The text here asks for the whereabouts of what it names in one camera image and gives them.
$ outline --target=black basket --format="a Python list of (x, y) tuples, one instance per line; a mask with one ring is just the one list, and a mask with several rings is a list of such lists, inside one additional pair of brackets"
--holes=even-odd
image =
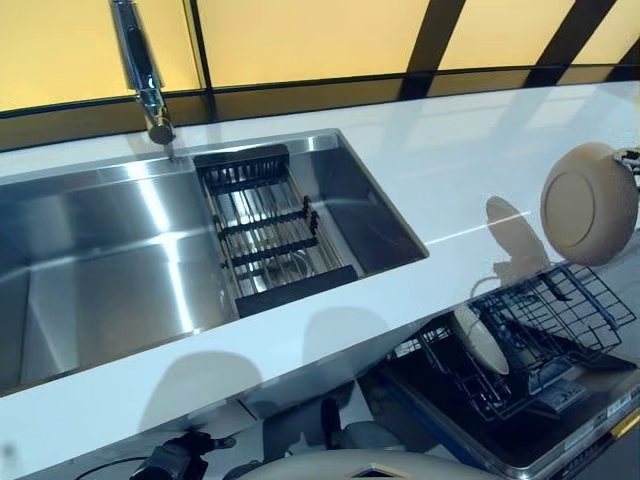
[(508, 375), (475, 360), (453, 333), (451, 314), (431, 321), (403, 348), (423, 350), (443, 381), (453, 381), (488, 421), (526, 409), (574, 365), (596, 365), (621, 343), (620, 327), (636, 318), (589, 268), (568, 264), (469, 306), (500, 344)]

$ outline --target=kitchen faucet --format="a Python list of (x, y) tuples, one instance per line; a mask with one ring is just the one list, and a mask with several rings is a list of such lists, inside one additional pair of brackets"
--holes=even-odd
[(127, 86), (136, 91), (136, 102), (142, 107), (149, 138), (168, 147), (175, 137), (173, 125), (160, 91), (162, 81), (140, 26), (136, 6), (131, 0), (111, 0), (111, 12)]

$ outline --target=white plate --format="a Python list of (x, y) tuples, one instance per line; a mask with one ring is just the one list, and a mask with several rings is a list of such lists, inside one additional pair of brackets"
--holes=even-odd
[(500, 375), (509, 373), (509, 363), (500, 345), (467, 305), (453, 311), (453, 331), (483, 367)]

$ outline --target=sink drying rack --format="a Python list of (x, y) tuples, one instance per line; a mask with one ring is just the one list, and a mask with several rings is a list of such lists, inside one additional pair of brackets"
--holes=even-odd
[(215, 154), (198, 169), (241, 317), (357, 279), (280, 147)]

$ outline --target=white countertop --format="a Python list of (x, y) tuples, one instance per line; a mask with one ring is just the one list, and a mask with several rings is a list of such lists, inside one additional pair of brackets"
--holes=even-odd
[[(467, 300), (509, 259), (486, 228), (492, 196), (519, 210), (558, 260), (539, 220), (547, 173), (584, 142), (640, 144), (639, 89), (504, 91), (179, 129), (179, 145), (196, 146), (339, 128), (430, 257), (0, 398), (0, 478), (103, 447)], [(155, 148), (140, 133), (8, 152), (0, 176)], [(340, 315), (354, 309), (358, 321)]]

